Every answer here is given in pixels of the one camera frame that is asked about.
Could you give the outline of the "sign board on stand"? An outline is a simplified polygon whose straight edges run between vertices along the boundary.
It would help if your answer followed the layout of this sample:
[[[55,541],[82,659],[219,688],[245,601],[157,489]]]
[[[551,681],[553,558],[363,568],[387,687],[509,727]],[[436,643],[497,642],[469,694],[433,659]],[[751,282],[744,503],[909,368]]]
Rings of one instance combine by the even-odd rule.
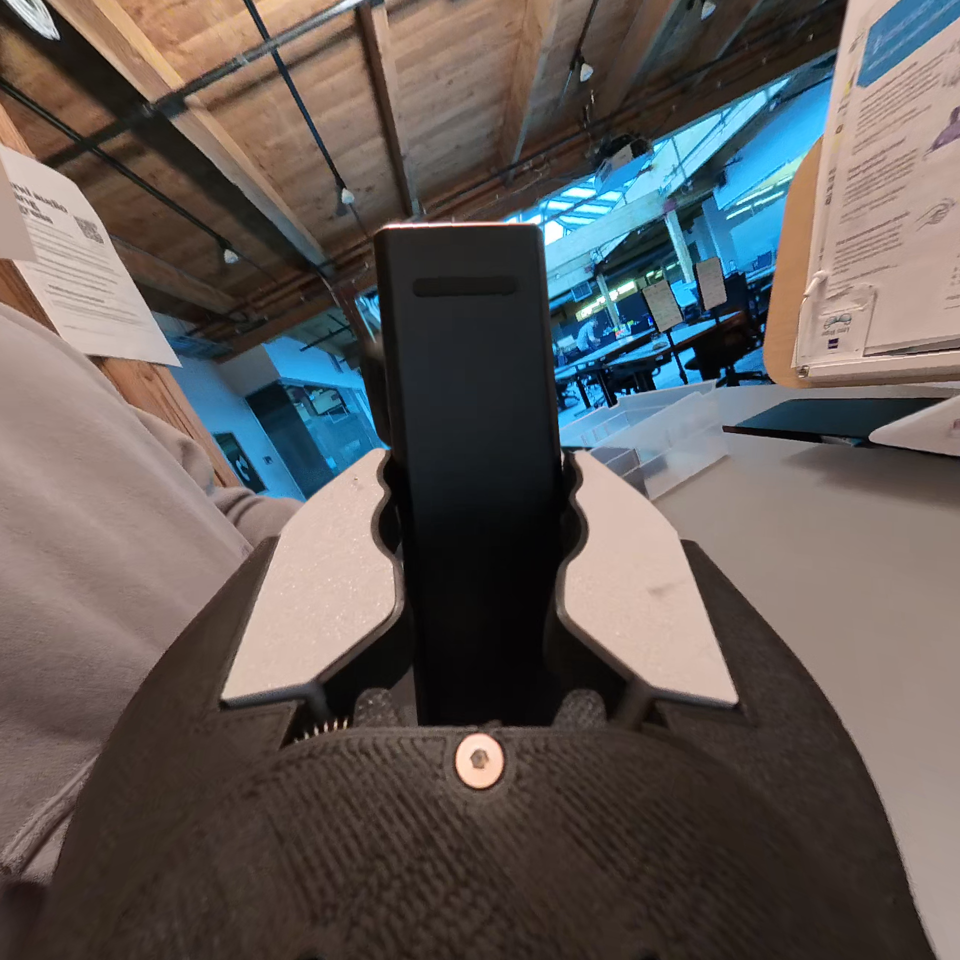
[[[694,264],[697,294],[703,311],[726,305],[728,292],[722,261],[714,256]]]
[[[666,278],[647,285],[641,294],[658,333],[666,334],[685,322],[683,310]]]

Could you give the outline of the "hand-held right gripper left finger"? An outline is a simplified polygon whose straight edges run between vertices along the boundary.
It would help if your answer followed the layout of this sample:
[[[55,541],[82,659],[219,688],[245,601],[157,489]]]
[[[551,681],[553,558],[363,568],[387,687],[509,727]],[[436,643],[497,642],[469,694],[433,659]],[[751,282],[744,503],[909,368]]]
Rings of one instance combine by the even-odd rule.
[[[409,668],[390,451],[373,450],[286,523],[246,614],[221,692],[230,709],[303,701],[351,710]]]

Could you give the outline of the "person's grey sweatshirt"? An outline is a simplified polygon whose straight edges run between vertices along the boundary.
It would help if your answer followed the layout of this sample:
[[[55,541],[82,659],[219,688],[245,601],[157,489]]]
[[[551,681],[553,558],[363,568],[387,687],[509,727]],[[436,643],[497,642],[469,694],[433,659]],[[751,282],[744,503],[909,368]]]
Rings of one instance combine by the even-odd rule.
[[[46,884],[90,771],[186,626],[301,508],[216,486],[192,438],[1,318],[2,894]]]

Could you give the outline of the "dark wall poster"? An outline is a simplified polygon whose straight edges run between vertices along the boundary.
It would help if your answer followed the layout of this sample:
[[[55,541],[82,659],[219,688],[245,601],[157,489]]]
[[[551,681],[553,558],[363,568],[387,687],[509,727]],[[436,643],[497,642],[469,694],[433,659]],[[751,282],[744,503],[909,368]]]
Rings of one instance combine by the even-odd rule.
[[[234,433],[215,433],[213,438],[239,482],[254,494],[265,494],[267,487]]]

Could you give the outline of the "grey metal door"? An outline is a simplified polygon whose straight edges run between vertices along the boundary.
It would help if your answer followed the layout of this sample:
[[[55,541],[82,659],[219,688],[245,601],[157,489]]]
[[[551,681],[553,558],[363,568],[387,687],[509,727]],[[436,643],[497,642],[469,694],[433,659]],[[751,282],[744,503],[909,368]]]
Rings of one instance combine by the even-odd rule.
[[[245,400],[306,500],[382,448],[363,390],[280,379]]]

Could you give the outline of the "white paper notice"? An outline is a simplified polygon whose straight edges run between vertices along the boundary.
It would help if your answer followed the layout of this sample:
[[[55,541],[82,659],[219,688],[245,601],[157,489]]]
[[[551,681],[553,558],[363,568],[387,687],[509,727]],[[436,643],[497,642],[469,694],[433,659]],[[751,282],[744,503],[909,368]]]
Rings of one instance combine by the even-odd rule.
[[[1,258],[57,333],[88,356],[179,367],[93,206],[66,176],[1,148]]]

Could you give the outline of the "ceiling projector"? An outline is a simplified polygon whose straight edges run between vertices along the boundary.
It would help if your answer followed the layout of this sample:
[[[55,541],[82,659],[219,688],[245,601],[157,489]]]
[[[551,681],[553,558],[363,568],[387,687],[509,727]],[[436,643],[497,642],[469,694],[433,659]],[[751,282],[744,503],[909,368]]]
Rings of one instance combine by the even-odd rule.
[[[651,155],[649,139],[629,133],[604,137],[595,151],[595,169],[606,177],[630,163]]]

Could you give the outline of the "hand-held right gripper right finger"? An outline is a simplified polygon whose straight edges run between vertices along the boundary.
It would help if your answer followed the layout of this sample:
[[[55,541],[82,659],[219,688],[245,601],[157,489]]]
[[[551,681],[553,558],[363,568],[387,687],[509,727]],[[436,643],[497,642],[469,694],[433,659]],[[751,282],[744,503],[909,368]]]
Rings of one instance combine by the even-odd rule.
[[[558,569],[558,623],[618,678],[656,699],[737,707],[738,690],[675,528],[590,452],[573,452],[567,462],[579,532]]]

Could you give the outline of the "clear plastic bin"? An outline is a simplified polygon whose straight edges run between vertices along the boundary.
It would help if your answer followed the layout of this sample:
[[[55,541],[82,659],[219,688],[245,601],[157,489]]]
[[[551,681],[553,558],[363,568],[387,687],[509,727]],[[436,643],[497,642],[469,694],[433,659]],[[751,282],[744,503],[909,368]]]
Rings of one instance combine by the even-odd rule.
[[[714,380],[626,395],[561,427],[559,438],[652,501],[729,455]]]

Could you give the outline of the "long wooden table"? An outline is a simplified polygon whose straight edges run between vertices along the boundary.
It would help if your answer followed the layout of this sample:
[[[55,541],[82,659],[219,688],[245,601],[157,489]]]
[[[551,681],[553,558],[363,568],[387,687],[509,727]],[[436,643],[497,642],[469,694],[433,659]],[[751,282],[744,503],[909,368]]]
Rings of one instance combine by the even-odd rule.
[[[559,408],[565,409],[567,398],[572,397],[591,410],[591,386],[600,391],[606,405],[616,402],[619,383],[630,385],[636,393],[653,391],[657,389],[656,375],[664,371],[673,371],[681,386],[700,383],[702,374],[685,364],[684,355],[702,350],[703,342],[714,332],[750,330],[754,325],[749,313],[740,310],[718,319],[678,324],[665,333],[652,330],[596,351],[591,358],[558,367],[554,374]]]

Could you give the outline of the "small clear plastic bag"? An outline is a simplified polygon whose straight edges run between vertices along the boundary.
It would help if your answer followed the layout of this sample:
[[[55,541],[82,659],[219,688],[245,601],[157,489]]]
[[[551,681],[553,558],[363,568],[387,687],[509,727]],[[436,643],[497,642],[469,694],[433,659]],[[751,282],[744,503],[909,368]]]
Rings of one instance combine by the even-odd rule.
[[[870,284],[846,285],[831,293],[827,278],[817,273],[799,308],[795,368],[862,358],[877,298]]]

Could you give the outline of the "black office chair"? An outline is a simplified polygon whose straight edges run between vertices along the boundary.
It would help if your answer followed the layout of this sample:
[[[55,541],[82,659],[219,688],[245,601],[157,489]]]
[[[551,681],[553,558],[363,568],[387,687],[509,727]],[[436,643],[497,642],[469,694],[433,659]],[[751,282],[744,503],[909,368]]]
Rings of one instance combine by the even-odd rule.
[[[684,368],[702,380],[715,379],[718,387],[738,387],[747,381],[772,383],[765,366],[737,368],[738,362],[763,348],[769,295],[757,294],[743,272],[727,276],[725,288],[726,302],[711,308],[715,323],[694,339],[693,359]]]

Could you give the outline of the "white curved stand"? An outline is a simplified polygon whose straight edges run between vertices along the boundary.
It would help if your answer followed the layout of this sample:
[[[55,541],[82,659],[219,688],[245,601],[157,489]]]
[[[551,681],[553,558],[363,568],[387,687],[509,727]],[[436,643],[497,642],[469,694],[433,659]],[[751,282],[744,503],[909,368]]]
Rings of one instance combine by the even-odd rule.
[[[870,432],[870,443],[959,458],[959,395],[940,400]]]

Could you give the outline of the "black power bank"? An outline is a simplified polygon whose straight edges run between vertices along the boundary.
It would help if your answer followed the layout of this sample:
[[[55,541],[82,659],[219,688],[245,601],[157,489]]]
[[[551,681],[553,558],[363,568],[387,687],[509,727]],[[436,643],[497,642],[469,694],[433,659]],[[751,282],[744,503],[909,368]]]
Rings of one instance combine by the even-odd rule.
[[[565,489],[543,235],[400,224],[374,251],[421,717],[546,725]]]

